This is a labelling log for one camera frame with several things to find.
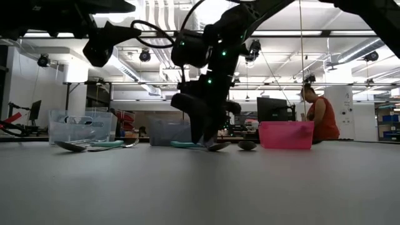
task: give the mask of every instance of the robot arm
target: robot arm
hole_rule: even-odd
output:
[[[183,82],[171,105],[189,114],[192,141],[201,136],[212,138],[225,121],[226,111],[240,112],[240,105],[227,102],[229,88],[239,55],[248,56],[244,41],[258,26],[291,4],[294,0],[260,0],[241,3],[226,11],[221,19],[204,28],[203,35],[183,30],[172,49],[175,65],[190,64],[202,68],[208,64],[207,74],[198,81]],[[320,0],[334,3],[340,9],[360,15],[379,37],[400,56],[400,7],[385,0]]]
[[[227,101],[233,86],[233,73],[240,55],[248,56],[245,40],[258,26],[291,4],[294,0],[268,0],[242,3],[224,12],[221,19],[204,28],[203,35],[183,30],[179,33],[171,53],[177,66],[190,64],[202,68],[208,64],[207,74],[198,81],[179,84],[180,93],[171,101],[191,118],[192,142],[201,136],[211,139],[226,120],[226,111],[240,113],[240,105]]]

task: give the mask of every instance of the desk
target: desk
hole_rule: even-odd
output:
[[[74,154],[0,143],[0,224],[397,224],[398,145],[151,147]]]

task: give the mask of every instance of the pink plastic bin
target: pink plastic bin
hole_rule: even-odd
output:
[[[266,149],[311,149],[314,122],[261,122],[261,146]]]

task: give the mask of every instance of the red shirt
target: red shirt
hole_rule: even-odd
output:
[[[336,126],[335,113],[331,103],[325,97],[319,97],[317,100],[322,99],[325,103],[325,114],[322,121],[314,128],[314,140],[323,139],[338,139],[340,132]],[[310,121],[314,120],[315,102],[312,104],[307,113],[307,118]]]

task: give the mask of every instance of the computer monitor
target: computer monitor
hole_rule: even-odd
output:
[[[257,98],[258,121],[288,121],[288,104],[283,99]]]
[[[30,121],[35,121],[39,118],[39,111],[40,111],[40,106],[42,104],[42,101],[37,101],[32,103],[31,106],[31,112],[29,113],[29,120]]]

